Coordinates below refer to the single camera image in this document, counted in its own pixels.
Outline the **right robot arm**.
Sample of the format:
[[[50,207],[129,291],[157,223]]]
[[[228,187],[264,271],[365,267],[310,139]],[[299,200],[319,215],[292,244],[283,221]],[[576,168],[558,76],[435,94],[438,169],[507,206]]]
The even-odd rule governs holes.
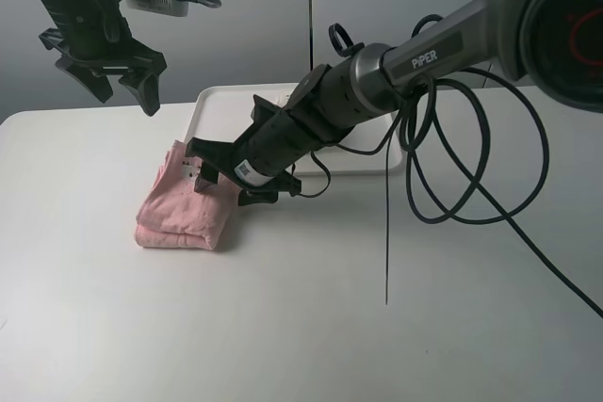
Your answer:
[[[602,108],[602,0],[474,0],[397,47],[353,43],[338,25],[330,34],[339,64],[315,67],[283,106],[255,97],[252,124],[235,141],[187,143],[202,161],[197,192],[227,178],[244,205],[298,195],[289,168],[299,159],[406,110],[430,80],[488,60],[562,104]]]

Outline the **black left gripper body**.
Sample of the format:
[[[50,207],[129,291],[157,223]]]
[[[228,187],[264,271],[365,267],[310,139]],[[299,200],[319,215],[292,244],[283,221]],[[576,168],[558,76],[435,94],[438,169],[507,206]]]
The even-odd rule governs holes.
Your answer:
[[[41,0],[55,25],[40,34],[42,44],[85,68],[125,67],[161,74],[167,68],[165,58],[133,38],[121,1]]]

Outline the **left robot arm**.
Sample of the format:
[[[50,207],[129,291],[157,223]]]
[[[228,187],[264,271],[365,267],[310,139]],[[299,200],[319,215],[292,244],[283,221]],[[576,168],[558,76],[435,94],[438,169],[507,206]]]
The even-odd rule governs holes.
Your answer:
[[[110,75],[151,117],[160,108],[158,78],[163,55],[135,40],[122,16],[122,0],[41,0],[55,26],[40,34],[48,50],[60,52],[55,66],[104,103],[113,95]]]

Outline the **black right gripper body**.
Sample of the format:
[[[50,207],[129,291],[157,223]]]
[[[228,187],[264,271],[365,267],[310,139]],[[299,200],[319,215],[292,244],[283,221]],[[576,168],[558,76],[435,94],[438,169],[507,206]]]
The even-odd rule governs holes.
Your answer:
[[[233,142],[192,138],[186,155],[199,157],[237,187],[298,196],[300,180],[286,169],[318,149],[318,114],[306,104],[278,107],[255,95],[252,124]]]

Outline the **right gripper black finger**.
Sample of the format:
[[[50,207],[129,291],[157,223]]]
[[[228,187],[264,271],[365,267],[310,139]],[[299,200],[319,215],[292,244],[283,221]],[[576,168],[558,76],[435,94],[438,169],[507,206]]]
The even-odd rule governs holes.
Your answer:
[[[208,187],[218,183],[218,171],[210,164],[201,164],[195,179],[194,191],[203,193]]]
[[[242,189],[237,198],[239,207],[254,205],[254,204],[274,204],[278,201],[278,191],[252,191]]]

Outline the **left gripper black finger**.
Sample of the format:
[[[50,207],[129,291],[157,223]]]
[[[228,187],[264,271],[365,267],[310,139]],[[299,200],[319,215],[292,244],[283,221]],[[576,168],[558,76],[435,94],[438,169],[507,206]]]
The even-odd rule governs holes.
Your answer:
[[[160,108],[158,77],[152,72],[132,71],[123,75],[119,83],[137,100],[147,116],[153,116]]]
[[[113,89],[105,75],[95,75],[92,70],[80,67],[67,67],[64,72],[103,104],[113,96]]]

